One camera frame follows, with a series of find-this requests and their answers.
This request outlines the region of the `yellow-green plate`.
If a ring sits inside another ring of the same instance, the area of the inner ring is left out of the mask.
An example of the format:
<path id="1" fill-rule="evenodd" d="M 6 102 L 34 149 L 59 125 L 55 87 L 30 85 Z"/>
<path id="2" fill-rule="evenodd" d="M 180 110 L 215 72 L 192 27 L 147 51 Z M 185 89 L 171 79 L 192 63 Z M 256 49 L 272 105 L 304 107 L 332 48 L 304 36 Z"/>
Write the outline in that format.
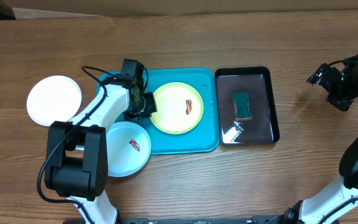
<path id="1" fill-rule="evenodd" d="M 154 126 L 168 134 L 184 134 L 201 121 L 204 103 L 198 91 L 189 84 L 171 82 L 154 91 L 157 111 L 152 113 Z"/>

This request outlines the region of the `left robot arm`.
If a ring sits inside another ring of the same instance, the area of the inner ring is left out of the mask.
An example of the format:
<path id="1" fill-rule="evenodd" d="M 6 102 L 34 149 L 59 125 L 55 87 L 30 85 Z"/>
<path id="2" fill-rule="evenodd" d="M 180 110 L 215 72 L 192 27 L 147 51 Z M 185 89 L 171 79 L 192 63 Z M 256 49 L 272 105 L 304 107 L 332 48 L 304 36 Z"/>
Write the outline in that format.
<path id="1" fill-rule="evenodd" d="M 119 73 L 98 80 L 99 93 L 69 121 L 55 121 L 48 130 L 46 159 L 37 177 L 37 192 L 49 203 L 72 203 L 82 223 L 119 223 L 110 203 L 107 131 L 120 114 L 139 122 L 156 112 L 149 74 L 137 60 L 124 59 Z"/>

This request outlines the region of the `green scrubbing sponge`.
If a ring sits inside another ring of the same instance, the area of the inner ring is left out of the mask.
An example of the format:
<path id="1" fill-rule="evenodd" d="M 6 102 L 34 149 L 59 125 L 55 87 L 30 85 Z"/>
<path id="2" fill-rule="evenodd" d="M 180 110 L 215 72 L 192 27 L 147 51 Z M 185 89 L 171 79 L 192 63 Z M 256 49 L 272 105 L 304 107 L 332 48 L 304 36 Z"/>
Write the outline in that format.
<path id="1" fill-rule="evenodd" d="M 249 109 L 249 93 L 238 91 L 233 93 L 232 100 L 234 103 L 235 120 L 244 122 L 252 119 L 252 113 Z"/>

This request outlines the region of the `white plate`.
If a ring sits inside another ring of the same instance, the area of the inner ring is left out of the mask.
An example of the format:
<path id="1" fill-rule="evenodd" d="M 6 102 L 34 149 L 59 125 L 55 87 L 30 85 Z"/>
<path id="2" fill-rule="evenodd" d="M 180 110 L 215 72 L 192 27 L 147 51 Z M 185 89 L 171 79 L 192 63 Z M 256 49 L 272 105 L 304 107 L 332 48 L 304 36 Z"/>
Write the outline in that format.
<path id="1" fill-rule="evenodd" d="M 82 102 L 82 92 L 73 79 L 54 75 L 39 81 L 27 97 L 27 113 L 42 126 L 54 121 L 68 121 L 76 115 Z"/>

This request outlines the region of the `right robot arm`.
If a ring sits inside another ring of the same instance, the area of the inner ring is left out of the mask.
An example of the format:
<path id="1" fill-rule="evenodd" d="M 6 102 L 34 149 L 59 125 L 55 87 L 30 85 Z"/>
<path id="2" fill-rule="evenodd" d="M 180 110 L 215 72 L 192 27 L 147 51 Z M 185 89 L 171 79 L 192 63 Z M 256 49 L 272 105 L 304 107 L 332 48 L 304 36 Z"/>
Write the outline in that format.
<path id="1" fill-rule="evenodd" d="M 327 101 L 341 111 L 347 111 L 358 98 L 358 54 L 340 61 L 323 63 L 310 76 L 308 83 L 319 84 L 327 92 Z M 358 206 L 358 137 L 344 152 L 339 175 L 313 197 L 300 200 L 284 214 L 269 223 L 337 223 L 338 219 Z"/>

